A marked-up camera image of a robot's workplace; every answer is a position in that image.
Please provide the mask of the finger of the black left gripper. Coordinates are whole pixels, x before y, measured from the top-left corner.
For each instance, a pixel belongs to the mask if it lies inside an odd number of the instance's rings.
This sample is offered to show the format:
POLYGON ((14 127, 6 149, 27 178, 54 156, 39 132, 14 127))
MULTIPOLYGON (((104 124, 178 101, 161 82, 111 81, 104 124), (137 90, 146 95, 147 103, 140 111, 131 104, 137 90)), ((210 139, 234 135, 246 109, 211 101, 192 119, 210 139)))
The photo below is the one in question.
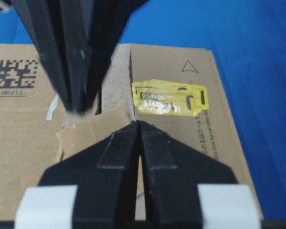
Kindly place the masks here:
POLYGON ((72 0, 12 0, 30 35, 54 90, 67 111, 74 111, 66 56, 62 12, 72 0))
POLYGON ((144 0, 61 0, 70 104, 85 112, 102 87, 111 56, 131 16, 144 0))

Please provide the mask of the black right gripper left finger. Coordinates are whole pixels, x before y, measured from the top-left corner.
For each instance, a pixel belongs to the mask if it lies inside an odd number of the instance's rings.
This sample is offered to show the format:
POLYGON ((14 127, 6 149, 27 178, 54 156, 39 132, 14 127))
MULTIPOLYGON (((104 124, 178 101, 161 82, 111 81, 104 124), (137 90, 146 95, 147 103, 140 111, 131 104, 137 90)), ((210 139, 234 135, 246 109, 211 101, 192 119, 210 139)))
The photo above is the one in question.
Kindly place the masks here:
POLYGON ((139 122, 49 167, 26 189, 17 229, 121 229, 134 219, 139 122))

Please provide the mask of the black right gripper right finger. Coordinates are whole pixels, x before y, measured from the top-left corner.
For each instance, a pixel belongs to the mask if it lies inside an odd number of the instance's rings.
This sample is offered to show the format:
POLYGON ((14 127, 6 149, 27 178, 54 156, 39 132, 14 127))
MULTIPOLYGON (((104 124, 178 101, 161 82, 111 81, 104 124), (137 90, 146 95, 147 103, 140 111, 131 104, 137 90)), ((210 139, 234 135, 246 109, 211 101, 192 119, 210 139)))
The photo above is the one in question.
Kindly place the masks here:
POLYGON ((147 218, 157 229, 259 229, 248 185, 232 169, 140 122, 147 218))

